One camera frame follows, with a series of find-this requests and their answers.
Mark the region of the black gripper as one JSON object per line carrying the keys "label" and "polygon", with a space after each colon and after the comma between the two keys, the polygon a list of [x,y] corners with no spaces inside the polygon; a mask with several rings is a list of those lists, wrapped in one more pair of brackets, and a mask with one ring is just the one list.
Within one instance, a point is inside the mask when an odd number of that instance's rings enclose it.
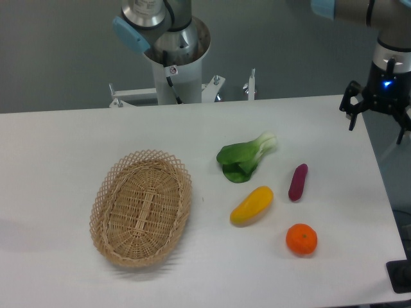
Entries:
{"label": "black gripper", "polygon": [[[355,104],[352,98],[361,100]],[[362,87],[357,81],[351,81],[346,87],[339,110],[345,112],[350,120],[349,131],[353,131],[358,114],[372,110],[383,114],[392,114],[400,126],[396,144],[401,144],[405,132],[410,131],[410,116],[406,107],[410,104],[410,72],[388,73],[372,63],[368,81]]]}

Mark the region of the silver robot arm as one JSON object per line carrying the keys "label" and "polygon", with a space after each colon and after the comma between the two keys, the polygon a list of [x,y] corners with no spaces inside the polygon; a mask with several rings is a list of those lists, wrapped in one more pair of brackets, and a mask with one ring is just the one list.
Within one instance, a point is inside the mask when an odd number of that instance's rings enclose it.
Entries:
{"label": "silver robot arm", "polygon": [[350,130],[367,110],[392,116],[400,127],[400,144],[410,131],[410,1],[312,1],[311,9],[379,31],[367,84],[351,81],[339,109],[349,118]]}

